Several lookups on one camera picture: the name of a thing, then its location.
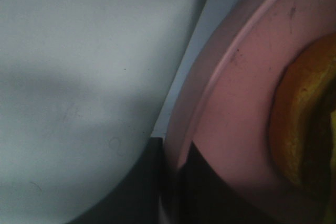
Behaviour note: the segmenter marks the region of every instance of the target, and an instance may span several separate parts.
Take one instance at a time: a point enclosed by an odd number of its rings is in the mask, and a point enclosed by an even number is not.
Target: pink bowl
[[[239,3],[207,42],[176,102],[164,144],[173,173],[194,142],[217,175],[248,202],[282,223],[317,223],[317,203],[292,190],[278,173],[266,133],[286,66],[334,31],[336,0]]]

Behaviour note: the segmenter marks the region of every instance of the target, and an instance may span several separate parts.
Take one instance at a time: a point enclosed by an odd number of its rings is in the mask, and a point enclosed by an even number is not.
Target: white surface
[[[64,223],[142,152],[198,0],[0,0],[0,223]]]
[[[175,101],[192,64],[213,31],[217,28],[219,23],[225,18],[237,1],[239,0],[206,1],[192,38],[176,73],[175,79],[155,123],[152,137],[161,137],[165,139],[170,115],[174,108]]]

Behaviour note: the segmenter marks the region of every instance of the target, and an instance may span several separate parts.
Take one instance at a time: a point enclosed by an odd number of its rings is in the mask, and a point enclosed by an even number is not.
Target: pink plate
[[[267,125],[286,68],[336,31],[336,0],[244,0],[214,32],[176,102],[164,150],[173,172],[193,141],[217,175],[282,223],[317,223],[317,203],[274,167]]]

